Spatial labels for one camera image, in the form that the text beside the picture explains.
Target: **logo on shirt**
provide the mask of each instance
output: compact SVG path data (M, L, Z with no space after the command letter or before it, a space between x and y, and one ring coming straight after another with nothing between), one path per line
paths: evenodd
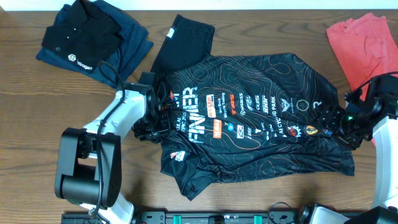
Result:
M256 110L260 110L260 96L256 95Z
M170 91L170 98L174 101L174 93L173 93L173 91Z
M223 123L218 119L214 119L213 138L221 138L221 128L222 127L223 127Z
M242 139L244 137L243 125L238 125L238 131L236 132L236 137Z
M76 60L76 55L70 54L70 55L68 55L68 59L69 59L69 61L74 62Z
M170 153L170 159L173 159L175 157L175 160L179 162L184 160L184 156L185 156L184 151Z
M281 100L282 100L282 107L284 108L284 109L282 110L282 112L285 112L285 111L288 110L288 108L290 108L290 104L289 104L289 102L288 102L287 100L285 100L285 99L281 99Z
M177 155L177 152L170 153L170 159L173 159Z
M333 134L332 131L327 130L327 129L324 129L324 130L323 130L323 133L325 133L326 135L329 135L329 136L331 136L331 135Z
M207 102L207 116L209 118L215 118L216 108L214 107L214 95L213 94L207 95L206 102Z
M229 99L231 100L232 115L236 115L236 111L235 111L235 96L233 94L230 94Z
M251 96L246 96L246 105L248 106L249 111L253 111L252 104L253 101L251 99Z
M172 37L173 37L173 34L174 34L174 28L171 27L171 28L169 29L169 32L167 33L167 37L172 38Z
M300 111L306 111L310 107L310 104L305 100L298 100L296 107Z
M244 110L243 93L239 94L239 104L241 105L241 115L245 115L246 112Z
M305 134L307 134L307 135L313 135L313 134L318 133L319 130L316 129L316 128L314 128L314 127L311 126L311 125L307 125L307 126L304 128L304 132L305 132Z
M262 112L268 114L268 99L265 95L262 96Z
M184 156L185 156L185 152L179 151L179 152L177 152L177 155L175 156L175 160L181 162L184 160Z
M74 61L77 60L76 55L74 55L74 54L68 55L68 59L71 62L74 62ZM92 70L93 69L93 67L85 65L85 64L79 62L79 60L77 60L77 65L79 65L80 67L84 68L85 70Z
M314 101L312 103L312 108L317 111L321 111L323 109L322 101Z
M301 130L299 127L297 126L291 126L291 127L287 127L289 129L289 133L291 136L293 137L301 137Z
M233 131L233 130L234 130L234 124L228 123L228 131Z
M248 128L248 138L251 139L251 128Z

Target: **wooden surface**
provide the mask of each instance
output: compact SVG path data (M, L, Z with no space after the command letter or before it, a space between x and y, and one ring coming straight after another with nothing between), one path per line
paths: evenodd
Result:
M177 13L214 25L213 55L292 52L338 88L348 83L325 34L332 24L369 11L152 11L129 12L149 30L154 47L129 78L148 71ZM396 11L385 15L398 39ZM60 223L80 210L53 191L60 136L81 128L111 102L114 90L79 73L37 61L35 55L56 12L0 13L0 223ZM285 201L317 201L339 210L366 210L373 199L375 151L368 142L354 152L355 177L337 173L290 175L239 184L212 184L190 202L174 178L161 174L160 144L123 142L123 186L132 202L169 211L266 210Z

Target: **navy folded shirt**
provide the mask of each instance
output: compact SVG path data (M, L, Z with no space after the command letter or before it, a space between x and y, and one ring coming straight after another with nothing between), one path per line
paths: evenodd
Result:
M137 21L105 1L77 0L64 5L47 28L36 59L116 88L116 74L102 66L104 77L96 64L105 60L126 80L153 46L147 36Z

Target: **white logo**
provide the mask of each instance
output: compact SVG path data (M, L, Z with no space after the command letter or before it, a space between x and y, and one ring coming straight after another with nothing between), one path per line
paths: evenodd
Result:
M184 156L185 156L185 152L179 151L179 152L177 152L177 155L175 156L175 160L181 162L184 160Z
M79 62L79 60L77 60L77 64L78 64L79 66L83 67L83 68L86 69L86 70L92 70L92 69L93 69L93 67L89 67L89 66L87 66L87 65L84 65L83 63Z
M260 96L256 95L256 110L260 110Z
M319 102L318 101L314 101L312 103L312 108L319 109L321 105L322 105L322 101L319 101Z
M249 111L253 111L253 107L252 107L253 101L251 99L251 96L246 96L246 105L249 108Z
M310 104L305 100L298 100L296 106L300 111L306 111L310 107Z
M236 132L236 137L242 139L244 137L244 127L243 125L238 125L238 131Z
M262 96L262 112L268 114L268 99L266 96Z
M239 104L241 105L241 115L245 115L244 104L243 104L243 93L239 94Z
M287 111L288 110L288 108L290 108L290 104L289 104L289 102L287 101L287 100L285 100L285 99L281 99L282 100L282 106L283 106L283 110L282 110L282 112L285 112L285 111Z
M167 37L172 38L173 34L174 34L174 28L171 27L170 30L169 30L169 32L167 33Z
M77 58L76 58L76 55L70 54L70 55L68 55L68 59L69 59L69 61L74 62ZM79 62L79 60L77 60L77 65L83 67L85 70L92 70L93 69L93 67L85 65L85 64Z
M68 59L69 59L69 61L74 62L76 60L76 55L70 54L70 55L68 55Z
M248 128L248 138L251 139L251 128Z

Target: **black cable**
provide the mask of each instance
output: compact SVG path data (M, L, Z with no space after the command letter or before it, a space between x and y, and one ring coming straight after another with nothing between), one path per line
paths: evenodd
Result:
M107 75L104 74L104 72L101 69L101 65L107 65L117 76L118 78L118 84L121 85L122 88L122 97L120 99L120 101L111 109L111 111L106 114L106 116L99 122L99 126L98 126L98 130L97 130L97 135L96 135L96 151L97 151L97 163L98 163L98 178L99 178L99 192L98 192L98 200L97 200L97 204L96 207L94 209L94 211L89 214L90 218L95 218L98 215L98 210L101 208L101 204L102 204L102 194L103 194L103 171L102 171L102 158L101 158L101 152L102 152L102 144L101 144L101 132L102 129L105 126L106 121L108 120L108 118L113 114L114 111L116 111L116 109L124 102L124 97L126 95L126 91L124 89L124 85L123 85L123 80L120 77L119 73L108 63L104 62L104 61L100 61L98 63L98 68L99 71L101 72L101 74L108 78L109 77Z
M377 75L377 76L375 76L375 77L381 77L381 76L385 76L385 75L394 75L394 74L398 74L398 71L397 71L397 72L387 72L387 73L384 73L384 74L381 74L381 75ZM372 80L372 79L369 79L368 81L364 82L362 85L360 85L359 87L357 87L357 89L362 88L363 86L365 86L366 84L368 84L371 80Z
M278 224L278 223L276 223L276 222L274 221L274 218L270 218L270 216L271 216L271 210L272 210L276 205L287 205L289 208L292 208L292 207L291 207L290 205L288 205L286 202L277 202L277 203L273 204L273 205L271 206L271 208L268 209L268 214L267 214L268 222L271 221L273 224Z

